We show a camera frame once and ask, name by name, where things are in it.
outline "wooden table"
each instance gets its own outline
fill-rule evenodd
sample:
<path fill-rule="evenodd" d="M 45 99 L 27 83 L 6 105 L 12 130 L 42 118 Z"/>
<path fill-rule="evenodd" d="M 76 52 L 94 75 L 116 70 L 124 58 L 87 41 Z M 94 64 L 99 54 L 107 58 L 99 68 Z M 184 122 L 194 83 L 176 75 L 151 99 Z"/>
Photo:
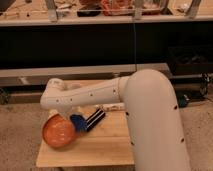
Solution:
<path fill-rule="evenodd" d="M 106 113 L 106 117 L 91 132 L 64 148 L 55 150 L 42 141 L 36 163 L 37 167 L 132 164 L 129 133 L 122 111 Z"/>

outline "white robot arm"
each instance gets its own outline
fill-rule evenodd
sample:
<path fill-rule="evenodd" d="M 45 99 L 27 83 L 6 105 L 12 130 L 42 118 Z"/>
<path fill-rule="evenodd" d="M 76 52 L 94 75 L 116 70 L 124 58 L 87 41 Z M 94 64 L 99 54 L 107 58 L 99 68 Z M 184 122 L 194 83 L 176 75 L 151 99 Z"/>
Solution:
<path fill-rule="evenodd" d="M 44 108 L 58 110 L 119 102 L 125 105 L 137 171 L 191 171 L 176 96 L 158 71 L 141 70 L 75 90 L 52 79 L 41 98 Z"/>

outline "black wall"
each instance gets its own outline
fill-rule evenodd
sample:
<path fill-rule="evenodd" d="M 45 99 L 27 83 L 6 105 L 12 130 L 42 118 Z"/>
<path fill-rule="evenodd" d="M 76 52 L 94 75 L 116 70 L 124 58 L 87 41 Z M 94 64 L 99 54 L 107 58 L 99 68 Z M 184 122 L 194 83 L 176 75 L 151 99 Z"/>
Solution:
<path fill-rule="evenodd" d="M 1 27 L 0 69 L 165 62 L 170 46 L 213 44 L 212 30 L 213 22 Z"/>

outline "orange ball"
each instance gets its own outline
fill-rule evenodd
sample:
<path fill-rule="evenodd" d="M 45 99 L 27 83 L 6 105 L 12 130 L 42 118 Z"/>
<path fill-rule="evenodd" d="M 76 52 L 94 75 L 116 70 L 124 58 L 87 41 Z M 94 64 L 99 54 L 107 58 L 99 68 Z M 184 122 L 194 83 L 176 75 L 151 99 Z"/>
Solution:
<path fill-rule="evenodd" d="M 76 138 L 76 130 L 72 122 L 56 114 L 45 123 L 42 135 L 49 146 L 59 148 Z"/>

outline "speckled floor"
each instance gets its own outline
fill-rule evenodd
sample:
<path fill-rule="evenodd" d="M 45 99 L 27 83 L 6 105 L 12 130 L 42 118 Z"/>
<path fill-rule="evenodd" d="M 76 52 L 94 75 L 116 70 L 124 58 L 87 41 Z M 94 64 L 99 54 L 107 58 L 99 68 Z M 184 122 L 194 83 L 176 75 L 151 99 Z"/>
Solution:
<path fill-rule="evenodd" d="M 36 168 L 41 128 L 48 111 L 38 103 L 0 106 L 0 171 L 56 171 Z M 193 171 L 213 171 L 213 103 L 181 110 Z M 132 171 L 127 167 L 65 168 L 69 171 Z"/>

